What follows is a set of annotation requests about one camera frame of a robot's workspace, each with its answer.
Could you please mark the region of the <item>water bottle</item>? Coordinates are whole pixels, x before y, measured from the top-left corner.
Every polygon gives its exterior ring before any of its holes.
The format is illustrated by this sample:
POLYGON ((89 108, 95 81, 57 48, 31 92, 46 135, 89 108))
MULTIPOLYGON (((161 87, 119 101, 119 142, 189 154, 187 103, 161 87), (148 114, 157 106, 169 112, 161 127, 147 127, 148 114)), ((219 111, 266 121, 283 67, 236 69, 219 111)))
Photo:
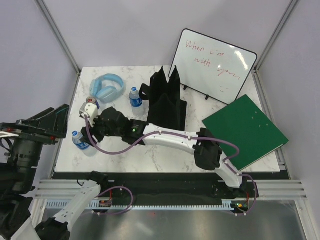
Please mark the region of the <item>water bottle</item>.
POLYGON ((81 141, 83 134, 79 131, 72 132, 72 142, 73 144, 87 157, 93 157, 97 150, 92 147, 90 144, 81 141))
POLYGON ((133 114, 135 116, 142 116, 144 114, 143 100, 140 98, 139 90, 136 87, 131 88, 129 100, 133 114))

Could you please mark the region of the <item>black canvas bag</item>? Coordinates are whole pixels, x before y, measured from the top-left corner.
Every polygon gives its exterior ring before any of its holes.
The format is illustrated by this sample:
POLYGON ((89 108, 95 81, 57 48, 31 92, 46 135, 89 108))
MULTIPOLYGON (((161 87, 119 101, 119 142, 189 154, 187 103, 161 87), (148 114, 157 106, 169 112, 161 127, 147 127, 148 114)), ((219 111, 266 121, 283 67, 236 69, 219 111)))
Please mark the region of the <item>black canvas bag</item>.
POLYGON ((176 67, 169 80, 163 68, 154 73, 149 85, 141 85, 139 96, 149 102, 148 123, 172 130, 185 130, 187 102, 181 99, 181 79, 176 67))

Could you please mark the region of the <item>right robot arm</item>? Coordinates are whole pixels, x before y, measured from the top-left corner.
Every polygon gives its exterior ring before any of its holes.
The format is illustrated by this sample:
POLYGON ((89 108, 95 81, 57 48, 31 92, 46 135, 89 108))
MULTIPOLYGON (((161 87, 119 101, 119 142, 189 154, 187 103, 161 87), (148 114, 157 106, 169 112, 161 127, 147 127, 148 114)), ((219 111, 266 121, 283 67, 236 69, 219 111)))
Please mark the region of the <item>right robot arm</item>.
POLYGON ((128 119, 113 107, 99 113, 98 108, 91 103, 80 109, 79 116, 85 120, 81 141, 99 152, 112 154, 98 147, 105 137, 118 137, 129 145, 116 152, 117 155, 137 145, 180 150, 192 155, 198 168, 212 171, 222 178, 233 196, 240 197, 247 191, 244 175, 230 161, 239 155, 239 148, 233 143, 213 137, 206 128, 198 132, 163 128, 146 121, 128 119))

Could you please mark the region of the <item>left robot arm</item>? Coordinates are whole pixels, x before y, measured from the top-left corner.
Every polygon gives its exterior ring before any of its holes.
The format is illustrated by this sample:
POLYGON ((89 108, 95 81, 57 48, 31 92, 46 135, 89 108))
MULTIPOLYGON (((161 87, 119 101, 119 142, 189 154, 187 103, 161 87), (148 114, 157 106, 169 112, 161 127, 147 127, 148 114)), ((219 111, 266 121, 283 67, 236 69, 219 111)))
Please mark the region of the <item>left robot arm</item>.
POLYGON ((0 139, 8 144, 7 162, 0 165, 0 235, 5 240, 68 240, 88 204, 110 191, 108 176, 93 171, 62 211, 36 227, 32 224, 33 199, 25 194, 34 190, 43 146, 66 137, 69 108, 50 107, 26 120, 0 125, 0 139))

